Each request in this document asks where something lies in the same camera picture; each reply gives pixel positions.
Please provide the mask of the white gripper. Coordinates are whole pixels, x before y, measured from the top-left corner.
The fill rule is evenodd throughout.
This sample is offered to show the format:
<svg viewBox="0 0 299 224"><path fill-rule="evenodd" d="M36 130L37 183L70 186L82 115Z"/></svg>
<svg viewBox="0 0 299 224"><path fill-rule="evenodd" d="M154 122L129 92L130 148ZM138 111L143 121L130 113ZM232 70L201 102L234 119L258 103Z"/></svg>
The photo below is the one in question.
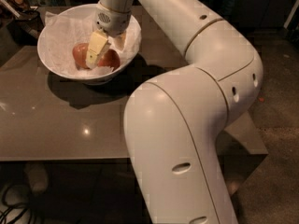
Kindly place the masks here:
<svg viewBox="0 0 299 224"><path fill-rule="evenodd" d="M92 32L86 53L86 65L94 69L102 56L110 48L108 35L115 37L114 46L123 50L126 40L126 29L129 26L131 12L117 12L102 6L100 3L95 9L95 24L98 29Z"/></svg>

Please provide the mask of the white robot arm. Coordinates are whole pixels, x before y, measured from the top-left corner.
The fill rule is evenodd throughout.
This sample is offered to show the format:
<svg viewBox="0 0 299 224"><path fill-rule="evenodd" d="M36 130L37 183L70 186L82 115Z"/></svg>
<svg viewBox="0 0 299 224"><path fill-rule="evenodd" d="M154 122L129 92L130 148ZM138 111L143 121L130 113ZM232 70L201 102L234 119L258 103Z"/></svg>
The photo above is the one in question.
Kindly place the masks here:
<svg viewBox="0 0 299 224"><path fill-rule="evenodd" d="M126 31L135 0L99 0L98 28ZM124 135L153 224L238 224L216 152L219 133L245 113L263 82L256 49L198 0L138 0L186 61L140 85Z"/></svg>

